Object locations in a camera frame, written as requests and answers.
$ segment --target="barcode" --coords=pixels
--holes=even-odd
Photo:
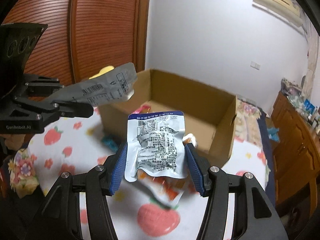
[[[97,92],[97,91],[100,91],[100,90],[103,90],[103,86],[101,84],[96,84],[96,85],[93,85],[91,87],[88,87],[88,88],[85,88],[82,90],[83,92],[83,95],[86,96],[86,95],[89,95],[93,92]]]
[[[122,73],[119,73],[117,75],[117,78],[118,78],[118,81],[119,81],[119,83],[121,85],[121,88],[122,88],[124,94],[127,95],[129,88],[128,88],[127,82],[125,81],[124,75]]]

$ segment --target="dark blue fabric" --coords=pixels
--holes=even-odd
[[[267,124],[266,124],[266,113],[260,110],[261,117],[257,120],[260,128],[261,140],[263,152],[268,161],[268,167],[271,169],[269,173],[269,182],[266,187],[266,194],[269,197],[273,206],[276,206],[276,186],[275,186],[275,172],[273,167],[273,156],[272,156],[272,147],[270,139],[268,136]]]

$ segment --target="air conditioner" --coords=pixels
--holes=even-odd
[[[292,0],[253,0],[255,3],[262,5],[271,11],[279,14],[297,27],[303,25],[300,18],[300,7],[295,5]]]

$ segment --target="curtain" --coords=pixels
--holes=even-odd
[[[301,95],[305,99],[310,99],[318,61],[319,35],[309,18],[306,17],[306,19],[308,32],[306,35],[308,42],[308,70]]]

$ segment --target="floral ruffle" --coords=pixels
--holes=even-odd
[[[20,149],[8,163],[11,189],[19,198],[31,195],[39,185],[33,163],[35,156],[28,154],[28,149]]]

